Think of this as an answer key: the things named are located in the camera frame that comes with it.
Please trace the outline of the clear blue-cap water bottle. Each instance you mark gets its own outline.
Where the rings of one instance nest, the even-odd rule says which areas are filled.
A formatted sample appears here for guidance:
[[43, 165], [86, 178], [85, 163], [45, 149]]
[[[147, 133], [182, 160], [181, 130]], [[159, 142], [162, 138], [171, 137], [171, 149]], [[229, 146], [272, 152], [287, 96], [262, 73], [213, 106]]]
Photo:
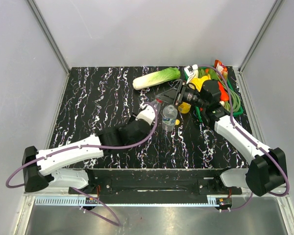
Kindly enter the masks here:
[[172, 132], [175, 127], [178, 110], [173, 105], [167, 105], [162, 111], [162, 128]]

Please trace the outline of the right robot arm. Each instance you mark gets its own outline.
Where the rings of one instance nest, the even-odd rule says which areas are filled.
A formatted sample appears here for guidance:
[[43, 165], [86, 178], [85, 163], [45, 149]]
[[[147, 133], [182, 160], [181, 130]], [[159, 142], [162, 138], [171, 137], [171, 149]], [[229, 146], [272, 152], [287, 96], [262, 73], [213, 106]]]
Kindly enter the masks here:
[[230, 142], [247, 161], [247, 169], [226, 169], [213, 181], [217, 193], [223, 194], [230, 187], [238, 187], [263, 196], [274, 194], [274, 189], [285, 185], [286, 191], [281, 196], [288, 194], [290, 184], [285, 153], [278, 147], [273, 149], [263, 144], [236, 122], [220, 104], [221, 92], [217, 81], [207, 80], [201, 90], [197, 90], [195, 85], [179, 80], [177, 85], [156, 97], [176, 106], [185, 102], [201, 108], [202, 122]]

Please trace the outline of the yellow juice bottle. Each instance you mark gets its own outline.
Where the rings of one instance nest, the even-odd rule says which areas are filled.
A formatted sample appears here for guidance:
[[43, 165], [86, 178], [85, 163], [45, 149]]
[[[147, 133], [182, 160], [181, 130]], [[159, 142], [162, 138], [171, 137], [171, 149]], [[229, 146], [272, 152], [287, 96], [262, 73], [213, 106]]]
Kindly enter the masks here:
[[178, 106], [178, 110], [180, 113], [182, 114], [187, 114], [191, 109], [191, 105], [186, 103], [186, 102], [182, 102], [179, 106]]

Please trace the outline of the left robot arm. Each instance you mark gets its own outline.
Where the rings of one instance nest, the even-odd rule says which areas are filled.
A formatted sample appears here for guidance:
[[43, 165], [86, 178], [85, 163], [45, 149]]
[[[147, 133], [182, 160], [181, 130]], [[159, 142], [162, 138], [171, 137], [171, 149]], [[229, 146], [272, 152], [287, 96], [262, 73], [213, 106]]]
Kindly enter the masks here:
[[92, 193], [96, 181], [85, 170], [66, 167], [143, 144], [155, 131], [157, 120], [155, 114], [138, 114], [126, 124], [107, 128], [68, 145], [45, 150], [27, 147], [22, 160], [25, 192], [38, 192], [48, 187], [75, 187]]

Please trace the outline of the red-label soda bottle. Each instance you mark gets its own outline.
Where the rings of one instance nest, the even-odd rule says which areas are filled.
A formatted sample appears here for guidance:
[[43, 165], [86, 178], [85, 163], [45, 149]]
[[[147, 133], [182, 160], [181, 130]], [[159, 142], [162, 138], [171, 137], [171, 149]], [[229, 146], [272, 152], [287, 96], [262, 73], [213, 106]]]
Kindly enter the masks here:
[[150, 103], [150, 105], [156, 110], [157, 113], [159, 113], [161, 109], [161, 104], [162, 104], [162, 101], [159, 99], [155, 99]]

